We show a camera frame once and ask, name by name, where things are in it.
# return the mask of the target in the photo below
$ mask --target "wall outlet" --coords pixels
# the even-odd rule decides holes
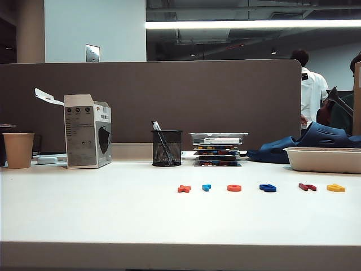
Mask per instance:
[[[100,62],[100,47],[86,44],[85,58],[87,62]]]

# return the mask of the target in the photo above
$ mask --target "rubber slipper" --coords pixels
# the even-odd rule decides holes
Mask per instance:
[[[296,144],[297,147],[361,148],[361,135],[349,137],[343,129],[313,122]]]
[[[275,142],[263,144],[258,151],[248,150],[246,156],[256,162],[289,164],[287,152],[283,149],[296,146],[293,137],[285,137]]]
[[[285,137],[263,144],[258,151],[248,150],[246,156],[257,162],[289,164],[287,152],[283,150],[287,147],[361,148],[361,135],[348,137],[343,129],[313,122],[299,140]]]

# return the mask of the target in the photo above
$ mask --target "man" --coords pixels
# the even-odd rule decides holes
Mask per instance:
[[[305,68],[309,61],[309,55],[305,50],[294,50],[291,58],[298,60],[302,66],[301,124],[303,128],[306,128],[308,121],[316,121],[317,110],[320,109],[321,101],[323,102],[327,97],[328,85],[322,75]]]
[[[350,63],[350,70],[353,73],[353,77],[355,77],[355,64],[357,62],[361,62],[361,54],[354,57],[354,59]],[[342,100],[349,107],[354,108],[354,94],[344,96]],[[346,113],[346,111],[341,106],[335,104],[332,107],[331,121],[329,126],[344,129],[347,134],[352,135],[353,119],[349,116],[349,114]]]

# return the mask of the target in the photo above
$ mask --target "gray partition panel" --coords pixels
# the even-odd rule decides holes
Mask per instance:
[[[112,142],[152,142],[162,129],[248,132],[243,150],[300,134],[301,67],[291,59],[198,62],[0,65],[0,123],[42,136],[42,151],[64,151],[63,109],[34,96],[37,87],[64,100],[91,94],[112,108]]]

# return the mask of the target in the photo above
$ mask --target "white shirt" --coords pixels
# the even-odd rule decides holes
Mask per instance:
[[[321,100],[327,98],[328,85],[322,75],[302,67],[302,74],[304,73],[307,73],[308,79],[301,81],[301,114],[309,121],[316,121]]]

